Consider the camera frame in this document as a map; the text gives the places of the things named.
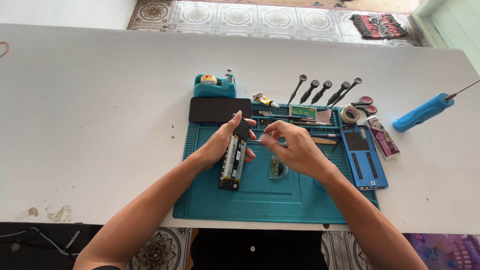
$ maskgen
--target blue heat gun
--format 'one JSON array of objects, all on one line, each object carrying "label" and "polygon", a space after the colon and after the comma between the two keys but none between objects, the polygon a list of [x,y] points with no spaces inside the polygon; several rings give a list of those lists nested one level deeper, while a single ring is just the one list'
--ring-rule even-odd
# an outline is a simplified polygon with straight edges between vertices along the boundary
[{"label": "blue heat gun", "polygon": [[480,80],[470,84],[469,86],[463,88],[462,90],[453,93],[453,94],[446,94],[440,93],[430,99],[429,101],[423,103],[422,105],[418,106],[413,111],[405,114],[404,116],[395,119],[393,121],[393,128],[395,130],[404,132],[409,130],[410,128],[423,123],[424,121],[432,118],[433,116],[441,113],[446,108],[449,108],[455,104],[455,101],[452,99],[457,96],[458,93],[462,92],[463,90],[469,88],[470,86],[480,82]]}]

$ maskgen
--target smartphone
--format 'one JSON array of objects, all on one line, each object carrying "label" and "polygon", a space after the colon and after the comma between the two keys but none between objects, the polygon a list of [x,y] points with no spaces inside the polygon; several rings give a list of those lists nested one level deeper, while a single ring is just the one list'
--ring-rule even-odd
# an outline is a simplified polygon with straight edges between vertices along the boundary
[{"label": "smartphone", "polygon": [[249,131],[250,124],[242,117],[238,127],[230,136],[230,142],[225,151],[220,181],[218,181],[219,189],[238,191],[240,188],[240,177]]},{"label": "smartphone", "polygon": [[232,114],[242,111],[243,118],[252,118],[252,102],[249,98],[201,98],[190,99],[188,121],[191,123],[227,123]]},{"label": "smartphone", "polygon": [[359,190],[387,189],[380,158],[365,125],[343,125],[340,127],[350,168]]}]

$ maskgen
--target blue silicone repair mat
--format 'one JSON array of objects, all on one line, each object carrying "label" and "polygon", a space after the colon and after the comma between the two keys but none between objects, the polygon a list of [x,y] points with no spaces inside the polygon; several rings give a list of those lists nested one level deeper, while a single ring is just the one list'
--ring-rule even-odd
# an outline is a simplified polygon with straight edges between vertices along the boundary
[{"label": "blue silicone repair mat", "polygon": [[[267,107],[252,103],[253,110],[271,110],[273,114],[288,115],[288,107]],[[311,133],[340,134],[342,120],[339,108],[333,108],[331,123],[333,126],[303,126]],[[251,129],[257,138],[266,125],[258,124]],[[183,158],[187,158],[200,148],[220,127],[219,124],[189,123]],[[335,141],[341,138],[329,138]],[[201,173],[185,193],[178,199],[173,211],[174,218],[223,220],[223,221],[269,221],[301,223],[345,224],[330,196],[315,186],[314,179],[289,169],[284,178],[270,179],[270,159],[272,153],[265,147],[248,142],[247,145],[256,154],[256,159],[245,163],[237,192],[218,189],[221,162]],[[353,183],[351,169],[343,141],[335,151],[334,145],[316,144],[322,152],[340,169],[343,175]],[[375,191],[362,191],[379,208]]]}]

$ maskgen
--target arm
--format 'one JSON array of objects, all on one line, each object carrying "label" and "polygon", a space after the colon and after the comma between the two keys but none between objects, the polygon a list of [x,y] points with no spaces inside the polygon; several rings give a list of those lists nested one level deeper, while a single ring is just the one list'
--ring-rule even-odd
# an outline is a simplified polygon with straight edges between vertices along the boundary
[{"label": "arm", "polygon": [[[277,121],[264,132],[272,135],[261,136],[261,143],[268,146],[282,162],[322,184],[363,252],[378,269],[427,269],[400,231],[321,153],[307,130]],[[276,143],[282,134],[287,139],[288,148]]]},{"label": "arm", "polygon": [[[113,216],[82,250],[73,268],[91,270],[102,265],[111,265],[124,269],[197,175],[223,157],[230,136],[239,125],[240,119],[241,112],[222,125],[200,149]],[[250,138],[255,139],[251,130]],[[245,154],[246,162],[255,158],[249,148]]]}]

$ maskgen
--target black shirt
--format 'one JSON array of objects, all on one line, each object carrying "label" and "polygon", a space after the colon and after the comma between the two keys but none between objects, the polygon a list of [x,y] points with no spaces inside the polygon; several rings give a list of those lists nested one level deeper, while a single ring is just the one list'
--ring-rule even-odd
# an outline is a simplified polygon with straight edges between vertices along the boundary
[{"label": "black shirt", "polygon": [[198,229],[193,240],[192,270],[328,270],[322,232]]}]

